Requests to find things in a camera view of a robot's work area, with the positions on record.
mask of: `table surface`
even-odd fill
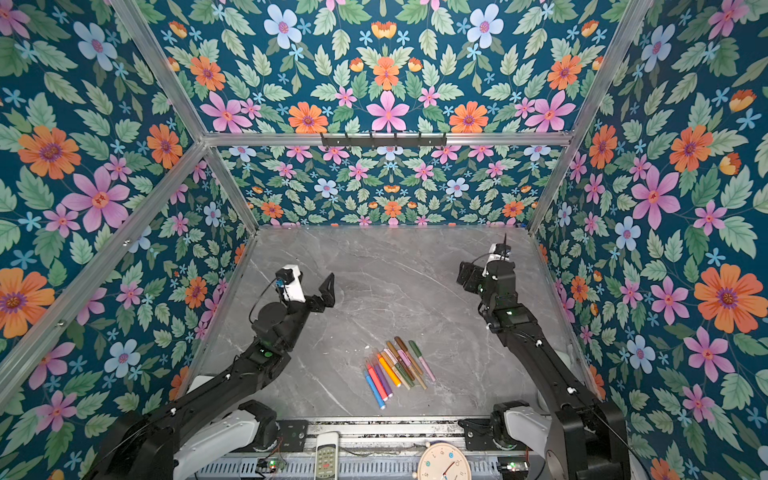
[[[536,315],[550,344],[572,353],[570,326],[521,228],[265,228],[226,318],[218,320],[223,324],[210,340],[201,373],[221,372],[250,345],[253,301],[280,267],[295,263],[307,295],[336,274],[336,306],[310,314],[288,366],[251,397],[279,418],[487,415],[498,402],[535,402],[531,377],[478,315],[478,296],[456,283],[459,263],[488,252],[505,233],[520,301]],[[276,300],[268,290],[254,317]],[[379,410],[360,367],[372,348],[381,350],[395,336],[416,341],[437,382],[427,381],[426,391],[394,389],[387,408]]]

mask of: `alarm clock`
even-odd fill
[[[469,462],[461,451],[450,443],[427,442],[427,449],[413,472],[418,480],[472,480]]]

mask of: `orange flower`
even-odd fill
[[[317,105],[310,107],[310,104],[300,101],[299,106],[291,107],[288,113],[292,115],[288,123],[296,128],[298,134],[324,134],[328,131],[328,118],[321,115],[322,111]]]
[[[283,216],[283,208],[272,202],[264,202],[261,204],[261,210],[263,210],[264,214],[270,218],[280,218]]]
[[[184,379],[187,378],[187,375],[189,374],[190,367],[185,366],[178,375],[174,375],[174,379],[170,381],[170,386],[173,388],[170,389],[170,392],[168,393],[168,399],[170,401],[174,401],[176,397],[179,396],[179,389],[181,388],[181,384],[184,383]]]
[[[384,213],[394,218],[402,213],[402,207],[397,202],[389,202],[384,206]]]
[[[670,468],[670,464],[659,458],[654,458],[650,463],[650,476],[654,480],[680,480],[680,476]]]
[[[399,73],[400,67],[395,65],[391,57],[381,57],[379,64],[373,67],[373,74],[376,76],[374,80],[384,90],[392,90],[392,87],[397,85]]]
[[[352,61],[349,63],[349,69],[350,69],[351,71],[362,71],[362,67],[363,67],[363,66],[364,66],[364,64],[363,64],[363,62],[362,62],[362,59],[361,59],[360,57],[358,57],[358,58],[354,58],[354,59],[353,59],[353,60],[352,60]]]
[[[211,91],[223,90],[227,79],[221,73],[221,67],[208,57],[192,58],[192,75],[197,75],[197,83],[205,85]]]
[[[478,106],[476,101],[468,101],[467,105],[456,107],[455,115],[451,115],[449,123],[453,125],[451,131],[455,134],[479,134],[482,127],[488,124],[485,114],[488,110],[485,106]]]
[[[411,57],[410,60],[408,60],[408,69],[413,72],[420,71],[422,68],[424,68],[424,65],[422,65],[422,61],[419,60],[416,57]]]
[[[523,209],[525,209],[525,205],[523,205],[522,202],[510,202],[504,205],[504,216],[515,218],[519,214],[523,213]]]
[[[573,281],[571,281],[571,293],[574,294],[574,300],[579,303],[583,303],[587,299],[589,287],[580,276],[574,277]]]
[[[724,263],[720,272],[713,266],[701,274],[704,283],[697,283],[694,296],[701,300],[699,312],[707,319],[715,319],[715,328],[733,333],[733,324],[742,333],[757,329],[753,315],[768,316],[768,300],[754,293],[763,291],[763,284],[754,273],[741,276],[736,265]]]
[[[52,288],[43,288],[48,281],[40,273],[24,277],[20,268],[0,270],[0,328],[7,339],[27,333],[27,322],[35,325],[45,313],[44,305],[55,300]]]
[[[598,25],[600,22],[596,22],[595,20],[590,20],[589,22],[585,23],[583,27],[581,27],[581,34],[584,37],[588,37],[589,35],[592,35],[595,30],[598,29]]]
[[[154,161],[163,164],[163,168],[171,169],[181,156],[181,145],[176,132],[170,131],[166,124],[152,125],[149,129],[150,137],[147,137],[147,146],[152,148]]]
[[[598,373],[598,369],[596,369],[594,365],[589,365],[589,372],[592,374],[594,384],[598,388],[598,396],[600,397],[600,400],[605,400],[605,389],[603,388],[605,386],[605,380],[603,380],[603,376]]]
[[[739,154],[735,152],[726,155],[720,161],[720,171],[726,175],[736,175],[739,170],[741,170],[741,159],[739,159]]]
[[[712,150],[709,146],[714,139],[711,133],[704,133],[705,131],[707,127],[703,125],[697,125],[695,130],[688,127],[680,134],[680,138],[674,139],[672,142],[674,153],[670,155],[670,163],[674,165],[675,170],[682,173],[688,169],[692,172],[699,167],[699,162],[705,161],[710,156]]]
[[[547,80],[549,88],[554,90],[565,90],[568,85],[576,81],[576,75],[581,73],[581,58],[579,56],[571,57],[565,55],[561,61],[556,61],[552,65],[552,71],[549,72]]]
[[[614,148],[618,145],[615,137],[616,129],[611,125],[603,125],[599,132],[592,137],[592,146],[589,147],[589,163],[598,169],[605,168],[614,157]]]
[[[376,38],[392,38],[397,32],[397,24],[394,22],[374,22],[371,24],[371,31]]]
[[[731,111],[742,111],[749,107],[757,99],[757,95],[751,90],[739,90],[730,98],[728,106]]]
[[[243,253],[245,253],[245,243],[238,245],[235,250],[235,265],[240,263],[240,259],[243,258]]]
[[[18,143],[23,147],[18,151],[22,162],[32,164],[29,170],[41,177],[47,174],[53,180],[60,180],[64,174],[74,172],[73,165],[80,164],[80,155],[74,153],[80,147],[56,127],[53,131],[42,125],[35,127],[34,135],[22,135]]]
[[[190,285],[187,287],[186,292],[187,298],[184,299],[184,302],[186,302],[190,308],[199,307],[203,303],[203,300],[205,300],[205,294],[208,293],[206,283],[207,282],[203,280],[202,276],[190,280]]]
[[[173,33],[176,34],[178,38],[187,37],[187,27],[183,26],[181,23],[173,21],[168,24],[168,27],[171,29]]]

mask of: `robotic arm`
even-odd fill
[[[296,265],[276,273],[280,302],[265,305],[253,322],[257,337],[232,365],[182,398],[140,415],[129,412],[110,427],[84,480],[182,480],[234,449],[275,441],[275,412],[256,401],[231,405],[269,385],[290,361],[310,312],[333,307],[331,273],[320,296],[305,297]]]
[[[513,439],[530,443],[545,458],[554,480],[629,480],[621,410],[613,402],[600,402],[578,381],[531,311],[518,302],[509,253],[506,241],[493,244],[485,268],[462,262],[457,281],[464,290],[480,295],[478,312],[531,374],[551,418],[524,402],[497,404],[491,414],[494,440],[501,445],[510,445]]]

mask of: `blue marker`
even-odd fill
[[[368,386],[371,387],[371,392],[373,392],[373,396],[376,397],[376,402],[379,404],[379,408],[381,410],[385,409],[386,405],[384,405],[384,400],[382,400],[382,396],[379,395],[379,391],[376,389],[376,385],[373,384],[373,379],[371,378],[371,375],[368,374],[368,369],[364,365],[362,366],[362,374],[366,376]]]

